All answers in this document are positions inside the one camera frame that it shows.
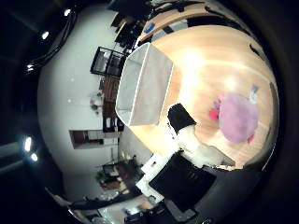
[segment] white wall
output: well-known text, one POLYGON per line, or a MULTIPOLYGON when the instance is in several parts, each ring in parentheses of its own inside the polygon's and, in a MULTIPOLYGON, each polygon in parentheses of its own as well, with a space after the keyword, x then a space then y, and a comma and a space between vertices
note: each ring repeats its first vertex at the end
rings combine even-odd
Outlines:
POLYGON ((102 118, 90 109, 99 77, 90 73, 97 47, 114 47, 113 11, 104 5, 84 9, 67 42, 42 70, 37 93, 38 119, 50 153, 64 174, 95 172, 110 161, 110 148, 73 149, 69 130, 101 130, 102 118))

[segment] black object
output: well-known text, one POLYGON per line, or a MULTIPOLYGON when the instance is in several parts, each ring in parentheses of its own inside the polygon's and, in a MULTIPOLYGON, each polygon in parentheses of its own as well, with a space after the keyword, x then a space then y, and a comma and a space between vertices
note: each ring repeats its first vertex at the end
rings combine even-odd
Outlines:
POLYGON ((147 219, 144 213, 140 212, 124 219, 125 224, 147 224, 147 219))
POLYGON ((178 223, 166 208, 164 203, 159 203, 147 211, 147 221, 152 224, 176 224, 178 223))
POLYGON ((146 4, 149 0, 112 0, 107 9, 118 11, 136 20, 144 20, 150 14, 151 7, 146 4))
POLYGON ((185 212, 206 194, 216 176, 192 165, 181 156, 181 152, 171 157, 149 185, 185 212))
POLYGON ((113 49, 98 47, 93 57, 90 72, 105 77, 120 77, 124 62, 124 54, 113 49))
POLYGON ((187 19, 188 27, 199 25, 222 25, 227 26, 227 22, 223 17, 210 15, 205 17, 193 17, 187 19))
POLYGON ((176 9, 178 12, 183 12, 185 10, 185 7, 193 4, 200 4, 200 3, 205 3, 205 2, 178 0, 177 2, 168 2, 167 4, 169 4, 169 6, 159 8, 165 4, 165 3, 161 3, 151 11, 151 13, 148 16, 148 20, 152 19, 153 17, 157 16, 160 13, 164 13, 166 11, 173 10, 173 9, 176 9))
POLYGON ((171 106, 168 110, 167 117, 176 133, 187 126, 196 124, 195 120, 189 115, 182 104, 171 106))

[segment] wooden table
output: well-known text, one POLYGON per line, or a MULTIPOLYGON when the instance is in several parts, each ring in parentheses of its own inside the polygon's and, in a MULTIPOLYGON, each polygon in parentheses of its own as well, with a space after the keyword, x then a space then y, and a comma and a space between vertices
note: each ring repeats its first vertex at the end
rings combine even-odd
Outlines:
POLYGON ((217 25, 196 26, 166 35, 152 43, 175 65, 159 125, 130 127, 152 152, 164 154, 171 145, 166 110, 182 103, 196 120, 196 135, 236 161, 241 168, 263 147, 273 120, 273 97, 269 87, 276 81, 271 69, 249 47, 262 50, 251 37, 236 29, 217 25), (259 87, 259 124, 253 141, 233 144, 226 140, 208 110, 221 93, 249 96, 252 85, 259 87))
POLYGON ((144 30, 148 27, 148 25, 153 22, 155 23, 154 28, 149 33, 144 33, 142 31, 141 36, 138 38, 138 41, 144 41, 145 39, 149 38, 156 32, 162 30, 163 28, 167 27, 168 25, 182 21, 188 18, 194 17, 203 17, 203 16, 217 16, 214 14, 210 14, 205 10, 205 4, 194 4, 185 7, 183 12, 178 12, 176 9, 169 10, 164 13, 158 14, 156 17, 152 18, 150 21, 147 21, 146 25, 144 26, 144 30))

